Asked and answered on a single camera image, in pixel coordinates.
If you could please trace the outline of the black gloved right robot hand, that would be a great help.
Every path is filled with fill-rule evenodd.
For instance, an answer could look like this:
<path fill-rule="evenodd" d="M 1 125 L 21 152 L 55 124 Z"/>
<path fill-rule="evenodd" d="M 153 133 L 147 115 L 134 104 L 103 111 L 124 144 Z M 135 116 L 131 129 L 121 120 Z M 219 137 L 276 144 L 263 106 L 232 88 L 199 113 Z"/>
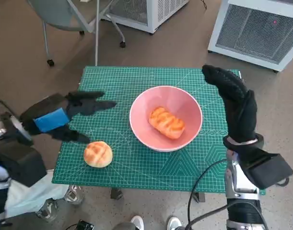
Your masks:
<path fill-rule="evenodd" d="M 217 87 L 221 96 L 228 126 L 228 136 L 237 143 L 256 139 L 257 103 L 255 94 L 229 70 L 204 65 L 205 81 Z"/>

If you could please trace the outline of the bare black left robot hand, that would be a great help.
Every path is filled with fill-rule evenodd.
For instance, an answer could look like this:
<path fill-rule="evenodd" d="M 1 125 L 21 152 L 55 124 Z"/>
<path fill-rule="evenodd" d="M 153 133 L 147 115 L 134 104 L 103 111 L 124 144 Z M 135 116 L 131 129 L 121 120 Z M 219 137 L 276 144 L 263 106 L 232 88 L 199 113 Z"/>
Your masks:
<path fill-rule="evenodd" d="M 55 93 L 29 107 L 19 120 L 30 135 L 46 133 L 53 139 L 88 144 L 90 138 L 71 130 L 69 122 L 78 114 L 90 116 L 115 107 L 115 101 L 98 100 L 104 94 L 102 91 L 72 91 L 67 95 Z"/>

